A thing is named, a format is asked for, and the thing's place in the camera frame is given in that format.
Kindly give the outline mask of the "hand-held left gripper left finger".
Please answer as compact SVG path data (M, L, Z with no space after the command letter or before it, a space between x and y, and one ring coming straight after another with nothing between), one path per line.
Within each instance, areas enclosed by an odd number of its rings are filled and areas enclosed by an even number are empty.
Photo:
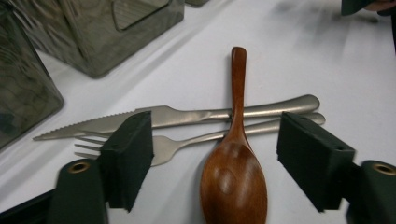
M111 208L132 210L153 157L150 112L129 117L110 135L98 161Z

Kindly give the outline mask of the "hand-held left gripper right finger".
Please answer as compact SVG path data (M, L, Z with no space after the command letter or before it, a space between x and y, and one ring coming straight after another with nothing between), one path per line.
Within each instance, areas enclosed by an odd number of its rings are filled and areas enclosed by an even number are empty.
M319 212L339 208L355 150L311 119L284 112L278 160Z

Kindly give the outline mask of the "steel fork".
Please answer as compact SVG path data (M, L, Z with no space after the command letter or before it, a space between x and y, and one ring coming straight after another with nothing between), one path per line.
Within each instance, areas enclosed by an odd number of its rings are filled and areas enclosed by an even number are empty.
M310 113L303 114L303 118L310 119L318 125L325 123L326 119L320 113ZM254 134L264 134L264 133L275 133L278 132L280 127L280 119L273 119L270 121L265 121L257 124L251 124L245 126L246 135ZM182 148L188 147L194 144L201 144L207 141L220 140L226 135L227 131L220 131L215 133L208 133L200 136L196 136L185 140L172 140L166 136L158 135L153 136L153 153L154 157L151 162L151 166L158 166L169 162L174 155ZM105 142L90 139L88 137L76 137L78 140L93 143L97 146L87 146L82 144L75 144L76 147L81 147L93 151L99 151L99 146L103 145ZM86 159L96 159L99 155L94 155L91 153L75 152L75 155Z

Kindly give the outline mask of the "steel table knife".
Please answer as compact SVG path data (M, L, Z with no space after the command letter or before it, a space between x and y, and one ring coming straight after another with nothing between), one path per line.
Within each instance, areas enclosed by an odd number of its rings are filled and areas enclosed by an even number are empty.
M314 112L320 106L318 97L306 94L289 100L267 105L247 106L244 109L245 119L265 119L280 116L282 112L304 114ZM213 110L183 111L168 105L139 108L135 111L88 119L42 133L34 137L35 141L71 138L82 136L83 131L110 133L116 131L129 117L142 112L151 113L153 129L198 124L205 122L229 121L232 116L230 108Z

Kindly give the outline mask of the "brown wooden spoon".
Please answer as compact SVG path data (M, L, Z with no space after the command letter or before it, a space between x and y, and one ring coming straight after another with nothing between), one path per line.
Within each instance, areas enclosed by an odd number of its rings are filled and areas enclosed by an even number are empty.
M205 161L200 202L206 224L265 224L267 188L244 129L247 52L231 54L233 110L229 131Z

